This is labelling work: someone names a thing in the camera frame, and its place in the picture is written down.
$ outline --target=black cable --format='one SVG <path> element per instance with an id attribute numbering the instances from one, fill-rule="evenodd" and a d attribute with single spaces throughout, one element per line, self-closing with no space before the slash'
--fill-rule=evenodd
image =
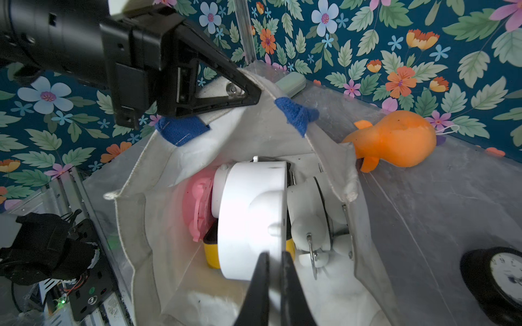
<path id="1" fill-rule="evenodd" d="M 11 297 L 13 298 L 13 303 L 15 304 L 15 307 L 18 310 L 18 312 L 23 312 L 22 309 L 20 309 L 20 306 L 18 305 L 18 303 L 16 303 L 15 284 L 12 281 L 11 281 Z"/>

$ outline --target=pink flower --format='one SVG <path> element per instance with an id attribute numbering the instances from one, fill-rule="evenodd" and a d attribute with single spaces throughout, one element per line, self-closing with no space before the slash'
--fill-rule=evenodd
<path id="1" fill-rule="evenodd" d="M 370 9 L 374 11 L 379 6 L 379 1 L 383 4 L 383 6 L 388 7 L 392 4 L 392 0 L 371 0 L 370 1 Z"/>
<path id="2" fill-rule="evenodd" d="M 390 114 L 393 111 L 397 111 L 397 108 L 399 108 L 399 103 L 397 103 L 397 100 L 394 98 L 387 98 L 383 101 L 383 109 L 382 112 L 384 114 Z"/>
<path id="3" fill-rule="evenodd" d="M 58 163 L 53 164 L 54 170 L 45 171 L 43 174 L 52 176 L 51 180 L 54 180 L 67 172 L 70 168 L 72 168 L 72 164 L 65 164 L 63 167 L 59 165 Z"/>
<path id="4" fill-rule="evenodd" d="M 177 0 L 154 0 L 154 4 L 164 4 L 169 7 L 174 7 L 177 4 Z"/>
<path id="5" fill-rule="evenodd" d="M 153 127 L 161 119 L 161 115 L 151 115 L 149 126 Z"/>
<path id="6" fill-rule="evenodd" d="M 361 88 L 361 84 L 354 84 L 353 79 L 350 79 L 348 84 L 343 85 L 346 88 L 345 95 L 350 95 L 351 97 L 361 96 L 361 92 L 358 91 Z"/>
<path id="7" fill-rule="evenodd" d="M 504 0 L 513 3 L 512 5 L 505 5 L 491 14 L 491 20 L 502 20 L 509 15 L 511 18 L 506 23 L 506 30 L 513 32 L 522 25 L 522 0 Z"/>
<path id="8" fill-rule="evenodd" d="M 454 125 L 453 122 L 451 121 L 448 121 L 449 118 L 451 118 L 452 114 L 451 113 L 444 113 L 442 116 L 441 114 L 437 111 L 437 110 L 434 110 L 432 113 L 431 113 L 431 117 L 426 117 L 425 119 L 428 120 L 429 123 L 431 123 L 431 125 L 437 129 L 437 131 L 439 130 L 442 130 L 444 129 L 444 127 L 449 127 L 449 126 L 452 126 Z"/>

